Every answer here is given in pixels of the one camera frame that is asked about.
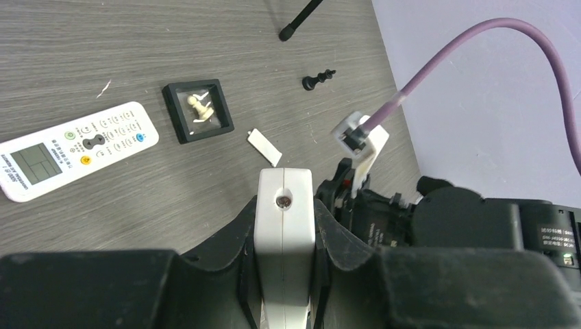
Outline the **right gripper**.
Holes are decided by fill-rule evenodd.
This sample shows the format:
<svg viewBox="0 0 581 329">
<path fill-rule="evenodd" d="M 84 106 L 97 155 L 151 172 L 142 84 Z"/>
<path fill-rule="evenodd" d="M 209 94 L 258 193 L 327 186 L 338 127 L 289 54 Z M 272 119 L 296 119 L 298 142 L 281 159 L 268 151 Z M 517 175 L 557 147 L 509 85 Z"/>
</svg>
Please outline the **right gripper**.
<svg viewBox="0 0 581 329">
<path fill-rule="evenodd" d="M 334 177 L 319 185 L 315 197 L 323 202 L 335 220 L 371 247 L 411 246 L 413 205 L 400 193 L 385 197 L 372 191 L 369 175 L 353 197 L 355 169 L 351 166 L 352 160 L 343 158 Z"/>
</svg>

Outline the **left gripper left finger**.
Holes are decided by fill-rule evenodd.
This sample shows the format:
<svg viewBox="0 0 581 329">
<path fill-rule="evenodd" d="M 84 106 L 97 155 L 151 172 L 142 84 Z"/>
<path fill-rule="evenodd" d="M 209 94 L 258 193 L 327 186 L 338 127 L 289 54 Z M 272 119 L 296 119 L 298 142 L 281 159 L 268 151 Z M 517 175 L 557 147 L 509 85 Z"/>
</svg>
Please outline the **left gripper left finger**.
<svg viewBox="0 0 581 329">
<path fill-rule="evenodd" d="M 2 328 L 257 328 L 251 199 L 188 252 L 35 252 L 1 259 Z"/>
</svg>

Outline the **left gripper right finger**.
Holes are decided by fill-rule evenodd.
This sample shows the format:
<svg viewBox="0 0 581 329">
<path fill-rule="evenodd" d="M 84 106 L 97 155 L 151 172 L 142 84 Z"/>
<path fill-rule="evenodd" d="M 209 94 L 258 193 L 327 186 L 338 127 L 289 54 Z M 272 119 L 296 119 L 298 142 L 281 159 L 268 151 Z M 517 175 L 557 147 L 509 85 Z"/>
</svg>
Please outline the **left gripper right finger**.
<svg viewBox="0 0 581 329">
<path fill-rule="evenodd" d="M 579 328 L 545 256 L 509 249 L 373 248 L 314 201 L 315 328 Z"/>
</svg>

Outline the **white battery cover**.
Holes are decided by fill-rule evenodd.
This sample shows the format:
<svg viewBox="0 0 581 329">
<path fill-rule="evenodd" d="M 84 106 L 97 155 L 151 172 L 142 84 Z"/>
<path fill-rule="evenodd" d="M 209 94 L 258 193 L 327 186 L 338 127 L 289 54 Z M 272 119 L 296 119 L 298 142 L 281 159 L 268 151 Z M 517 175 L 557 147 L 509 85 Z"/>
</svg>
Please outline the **white battery cover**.
<svg viewBox="0 0 581 329">
<path fill-rule="evenodd" d="M 256 149 L 272 167 L 276 167 L 282 158 L 280 152 L 259 130 L 254 128 L 249 131 L 247 137 L 248 143 Z"/>
</svg>

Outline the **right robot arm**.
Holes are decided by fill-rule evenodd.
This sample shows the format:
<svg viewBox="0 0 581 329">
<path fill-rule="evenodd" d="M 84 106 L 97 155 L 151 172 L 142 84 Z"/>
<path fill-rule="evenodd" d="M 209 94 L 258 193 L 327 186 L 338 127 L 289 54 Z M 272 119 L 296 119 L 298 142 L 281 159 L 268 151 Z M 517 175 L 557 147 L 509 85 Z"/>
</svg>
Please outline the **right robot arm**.
<svg viewBox="0 0 581 329">
<path fill-rule="evenodd" d="M 485 198 L 447 180 L 423 176 L 421 199 L 382 196 L 369 187 L 353 192 L 355 170 L 341 160 L 316 198 L 366 244 L 377 247 L 526 249 L 548 257 L 574 291 L 580 290 L 580 210 L 539 199 Z"/>
</svg>

